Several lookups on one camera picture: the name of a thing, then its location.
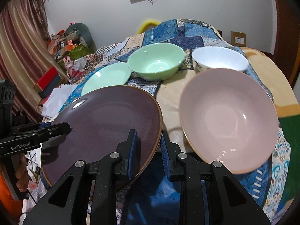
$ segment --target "bowl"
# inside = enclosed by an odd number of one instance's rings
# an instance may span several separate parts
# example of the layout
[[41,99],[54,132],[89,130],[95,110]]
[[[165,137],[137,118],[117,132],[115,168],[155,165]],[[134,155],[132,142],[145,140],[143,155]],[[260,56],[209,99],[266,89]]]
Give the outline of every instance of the bowl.
[[249,66],[247,58],[241,53],[218,46],[200,47],[192,52],[192,57],[201,70],[228,68],[244,71]]
[[211,69],[192,78],[182,92],[179,117],[199,157],[220,161],[233,174],[259,168],[277,142],[272,100],[255,80],[235,70]]
[[174,75],[185,58],[184,51],[174,44],[155,43],[144,46],[128,58],[128,67],[144,80],[166,80]]

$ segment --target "plate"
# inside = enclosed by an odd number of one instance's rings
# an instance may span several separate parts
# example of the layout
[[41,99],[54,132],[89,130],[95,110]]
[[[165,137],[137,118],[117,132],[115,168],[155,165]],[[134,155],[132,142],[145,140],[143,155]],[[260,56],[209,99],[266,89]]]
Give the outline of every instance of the plate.
[[181,126],[205,162],[233,174],[260,167],[277,141],[278,118],[265,90],[244,73],[211,69],[197,74],[180,98]]
[[108,87],[108,86],[122,86],[131,75],[131,70],[127,63],[115,63],[108,65],[89,78],[85,83],[81,95],[85,95],[91,91]]
[[249,62],[241,53],[219,46],[200,47],[192,52],[196,63],[204,69],[228,68],[244,71]]
[[[49,152],[55,160],[42,171],[52,186],[76,161],[101,160],[126,141],[130,129],[140,138],[138,177],[158,147],[163,120],[157,101],[146,91],[133,86],[110,86],[87,93],[66,107],[53,124],[67,122],[72,131],[58,150]],[[117,183],[118,190],[131,181]]]

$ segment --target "green bowl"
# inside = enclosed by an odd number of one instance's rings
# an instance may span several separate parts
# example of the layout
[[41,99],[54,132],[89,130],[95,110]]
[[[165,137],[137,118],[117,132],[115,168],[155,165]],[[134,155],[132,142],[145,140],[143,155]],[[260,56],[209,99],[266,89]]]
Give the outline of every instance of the green bowl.
[[128,58],[128,67],[144,80],[166,80],[174,75],[185,52],[174,44],[155,43],[144,46]]

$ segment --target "finger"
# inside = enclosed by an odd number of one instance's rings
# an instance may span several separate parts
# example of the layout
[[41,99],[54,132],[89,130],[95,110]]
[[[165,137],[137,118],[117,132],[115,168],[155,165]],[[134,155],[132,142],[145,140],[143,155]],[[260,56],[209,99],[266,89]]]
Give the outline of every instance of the finger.
[[20,163],[19,163],[19,166],[16,169],[16,177],[17,177],[17,179],[22,178],[25,170],[26,170],[26,159],[25,159],[25,155],[22,153],[22,154],[20,154]]
[[27,172],[27,169],[26,171],[24,172],[22,178],[20,178],[18,181],[17,181],[17,188],[20,189],[21,192],[25,192],[28,188],[28,182],[29,182],[29,177],[28,177],[28,172]]

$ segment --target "silver screw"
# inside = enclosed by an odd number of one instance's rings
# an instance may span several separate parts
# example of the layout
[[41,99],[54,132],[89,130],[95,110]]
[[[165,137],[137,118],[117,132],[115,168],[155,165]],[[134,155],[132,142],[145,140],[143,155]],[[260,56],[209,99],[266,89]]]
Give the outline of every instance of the silver screw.
[[83,164],[84,164],[83,161],[77,161],[77,162],[75,163],[75,166],[76,166],[76,167],[82,167]]
[[213,165],[214,165],[215,167],[221,167],[221,166],[222,166],[222,163],[219,162],[219,161],[214,161]]
[[120,155],[119,153],[113,152],[112,154],[110,154],[110,157],[113,158],[113,159],[115,159],[115,158],[118,158],[119,155]]
[[187,154],[185,154],[185,153],[179,153],[178,154],[178,157],[180,158],[180,159],[185,159],[185,158],[187,158],[188,156],[187,156]]

